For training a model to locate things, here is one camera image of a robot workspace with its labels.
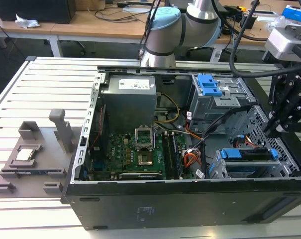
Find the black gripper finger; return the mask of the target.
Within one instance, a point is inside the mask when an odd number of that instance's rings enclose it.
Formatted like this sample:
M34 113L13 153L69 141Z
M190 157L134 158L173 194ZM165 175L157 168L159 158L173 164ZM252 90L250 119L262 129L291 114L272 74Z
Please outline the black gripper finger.
M282 88L285 77L282 75L276 75L272 77L268 103L271 106L269 113L269 121L263 126L263 131L266 136L277 136L276 128L280 124L279 117L280 112L280 89Z
M301 90L295 82L287 82L284 91L280 94L277 110L277 131L298 132L301 130L301 113L297 106L301 101Z

